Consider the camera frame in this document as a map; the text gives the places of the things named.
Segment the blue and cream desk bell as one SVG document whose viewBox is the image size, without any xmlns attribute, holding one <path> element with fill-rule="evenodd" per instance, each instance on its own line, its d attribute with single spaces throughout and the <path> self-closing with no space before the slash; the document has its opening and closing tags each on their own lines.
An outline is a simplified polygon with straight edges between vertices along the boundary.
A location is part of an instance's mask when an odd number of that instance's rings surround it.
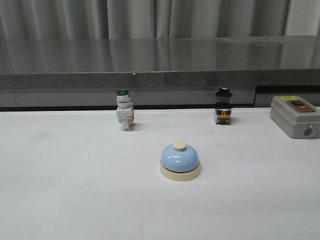
<svg viewBox="0 0 320 240">
<path fill-rule="evenodd" d="M 159 171 L 165 178 L 172 181 L 193 180 L 201 171 L 198 153 L 184 141 L 176 141 L 162 151 Z"/>
</svg>

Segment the grey stone counter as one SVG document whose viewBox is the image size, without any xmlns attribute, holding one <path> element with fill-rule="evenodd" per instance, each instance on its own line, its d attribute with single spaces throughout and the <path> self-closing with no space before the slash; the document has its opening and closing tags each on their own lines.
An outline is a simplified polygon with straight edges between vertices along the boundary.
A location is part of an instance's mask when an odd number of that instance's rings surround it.
<svg viewBox="0 0 320 240">
<path fill-rule="evenodd" d="M 139 109 L 211 108 L 220 87 L 235 107 L 275 95 L 320 103 L 320 39 L 3 40 L 2 109 L 113 109 L 127 89 Z"/>
</svg>

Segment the grey curtain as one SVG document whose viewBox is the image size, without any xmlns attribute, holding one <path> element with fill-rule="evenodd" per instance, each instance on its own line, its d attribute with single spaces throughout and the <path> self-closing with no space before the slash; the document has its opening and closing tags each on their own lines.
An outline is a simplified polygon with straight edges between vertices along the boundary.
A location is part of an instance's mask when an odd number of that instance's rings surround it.
<svg viewBox="0 0 320 240">
<path fill-rule="evenodd" d="M 3 0 L 2 40 L 281 36 L 288 0 Z"/>
</svg>

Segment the green pushbutton switch white body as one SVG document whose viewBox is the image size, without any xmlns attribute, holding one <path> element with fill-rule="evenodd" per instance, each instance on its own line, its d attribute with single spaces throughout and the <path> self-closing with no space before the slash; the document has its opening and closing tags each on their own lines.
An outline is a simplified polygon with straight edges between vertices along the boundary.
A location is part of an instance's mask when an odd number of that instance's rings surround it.
<svg viewBox="0 0 320 240">
<path fill-rule="evenodd" d="M 130 94 L 127 89 L 116 91 L 116 116 L 118 123 L 122 125 L 124 131 L 130 130 L 130 125 L 134 123 L 134 105 L 131 102 Z"/>
</svg>

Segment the black rotary selector switch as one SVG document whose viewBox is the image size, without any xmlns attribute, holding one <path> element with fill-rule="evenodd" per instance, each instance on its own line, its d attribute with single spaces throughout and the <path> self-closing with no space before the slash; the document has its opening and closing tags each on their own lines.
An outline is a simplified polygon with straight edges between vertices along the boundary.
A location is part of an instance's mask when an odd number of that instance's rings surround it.
<svg viewBox="0 0 320 240">
<path fill-rule="evenodd" d="M 233 94 L 228 88 L 220 87 L 215 93 L 216 103 L 214 121 L 216 125 L 229 125 L 231 121 L 232 107 L 230 104 Z"/>
</svg>

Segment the grey on-off switch box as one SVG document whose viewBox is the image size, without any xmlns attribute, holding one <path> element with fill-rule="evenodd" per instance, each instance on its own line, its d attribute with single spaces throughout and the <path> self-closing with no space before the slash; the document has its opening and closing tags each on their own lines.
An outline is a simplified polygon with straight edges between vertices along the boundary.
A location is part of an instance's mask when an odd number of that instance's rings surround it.
<svg viewBox="0 0 320 240">
<path fill-rule="evenodd" d="M 320 137 L 320 110 L 295 95 L 274 96 L 270 118 L 293 139 Z"/>
</svg>

